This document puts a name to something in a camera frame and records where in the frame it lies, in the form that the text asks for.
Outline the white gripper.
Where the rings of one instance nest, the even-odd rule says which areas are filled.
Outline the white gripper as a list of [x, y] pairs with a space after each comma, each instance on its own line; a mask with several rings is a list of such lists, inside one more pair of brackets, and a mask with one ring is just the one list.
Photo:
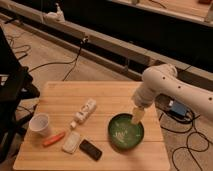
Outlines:
[[132, 124], [138, 124], [141, 121], [142, 117], [145, 114], [145, 110], [143, 108], [150, 107], [153, 104], [156, 96], [157, 93], [154, 90], [150, 89], [144, 83], [140, 84], [140, 86], [135, 90], [132, 96], [132, 100], [137, 106], [134, 107], [132, 111]]

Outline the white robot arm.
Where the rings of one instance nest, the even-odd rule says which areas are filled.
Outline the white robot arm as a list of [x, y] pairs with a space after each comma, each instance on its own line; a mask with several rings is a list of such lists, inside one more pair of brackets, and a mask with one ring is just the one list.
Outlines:
[[171, 64], [151, 66], [142, 73], [142, 83], [132, 96], [134, 104], [144, 110], [155, 98], [167, 95], [213, 121], [213, 92], [187, 84], [177, 78]]

